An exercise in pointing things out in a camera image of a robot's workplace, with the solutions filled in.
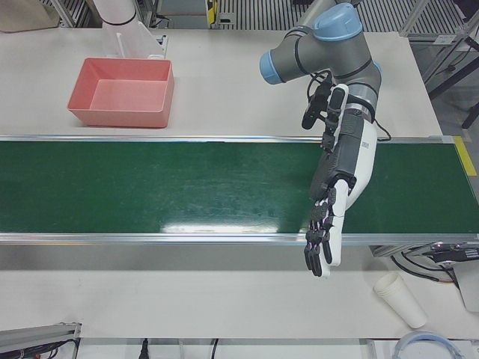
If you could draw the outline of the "robot hand white grey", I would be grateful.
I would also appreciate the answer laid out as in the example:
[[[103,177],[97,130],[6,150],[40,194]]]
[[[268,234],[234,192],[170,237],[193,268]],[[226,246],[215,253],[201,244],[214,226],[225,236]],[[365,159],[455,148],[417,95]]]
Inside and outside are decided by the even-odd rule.
[[[323,154],[314,173],[310,198],[314,204],[305,235],[305,263],[316,277],[328,277],[332,266],[341,264],[342,230],[346,211],[355,203],[370,181],[376,153],[377,133],[364,118],[360,99],[352,88],[332,87],[322,107],[311,103],[303,126],[311,127],[322,118],[325,129]]]

